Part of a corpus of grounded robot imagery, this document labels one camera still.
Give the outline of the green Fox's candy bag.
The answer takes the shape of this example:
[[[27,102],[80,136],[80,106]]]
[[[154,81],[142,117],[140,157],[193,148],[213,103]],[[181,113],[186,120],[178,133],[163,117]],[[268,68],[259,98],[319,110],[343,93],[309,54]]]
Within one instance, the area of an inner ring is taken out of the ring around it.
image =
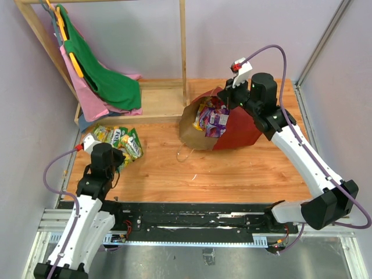
[[[144,154],[135,128],[132,128],[127,134],[120,137],[118,147],[122,150],[123,156],[125,157],[123,168],[141,158]]]
[[[118,148],[121,138],[128,133],[128,128],[121,126],[105,127],[97,125],[92,134],[95,138],[104,143],[109,143],[114,148]]]

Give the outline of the red brown paper bag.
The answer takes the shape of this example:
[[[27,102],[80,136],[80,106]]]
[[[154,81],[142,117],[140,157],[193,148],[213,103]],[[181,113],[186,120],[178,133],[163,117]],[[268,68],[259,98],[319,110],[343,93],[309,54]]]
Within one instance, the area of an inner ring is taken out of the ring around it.
[[[217,96],[222,88],[216,87],[197,98],[195,98],[187,107],[184,108],[179,123],[179,135],[183,145],[191,148],[193,151],[202,150],[222,150],[235,149],[243,146],[253,145],[262,135],[253,121],[253,118],[242,108],[237,107],[230,110],[227,120],[226,132],[220,138],[209,138],[205,136],[205,131],[199,131],[193,127],[193,122],[199,105],[205,97]]]

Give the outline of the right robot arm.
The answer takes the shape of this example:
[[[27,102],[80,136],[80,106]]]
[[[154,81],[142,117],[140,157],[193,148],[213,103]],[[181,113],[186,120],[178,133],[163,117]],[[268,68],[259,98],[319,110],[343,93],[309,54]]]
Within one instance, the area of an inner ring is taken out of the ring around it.
[[[275,233],[292,221],[321,230],[350,213],[359,187],[331,170],[291,114],[277,104],[277,83],[271,74],[254,74],[251,81],[240,84],[230,78],[217,95],[229,109],[242,108],[253,118],[256,128],[295,166],[312,196],[307,201],[272,204],[263,218],[267,231]]]

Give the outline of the purple snack bag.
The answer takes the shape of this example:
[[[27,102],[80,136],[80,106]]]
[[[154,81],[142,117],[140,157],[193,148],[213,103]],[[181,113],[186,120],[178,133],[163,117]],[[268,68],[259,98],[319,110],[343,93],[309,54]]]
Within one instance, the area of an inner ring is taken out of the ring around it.
[[[226,132],[230,110],[225,105],[221,108],[208,108],[205,121],[205,136],[220,138]]]

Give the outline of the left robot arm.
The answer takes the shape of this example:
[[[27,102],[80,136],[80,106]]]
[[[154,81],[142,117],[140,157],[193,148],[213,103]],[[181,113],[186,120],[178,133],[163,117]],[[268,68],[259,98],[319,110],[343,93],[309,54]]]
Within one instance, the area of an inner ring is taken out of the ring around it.
[[[122,152],[109,143],[81,144],[74,152],[84,150],[91,156],[78,183],[74,206],[63,234],[46,263],[38,263],[35,278],[88,278],[92,261],[106,234],[120,229],[124,215],[117,210],[102,209],[112,189],[115,173],[124,162]]]

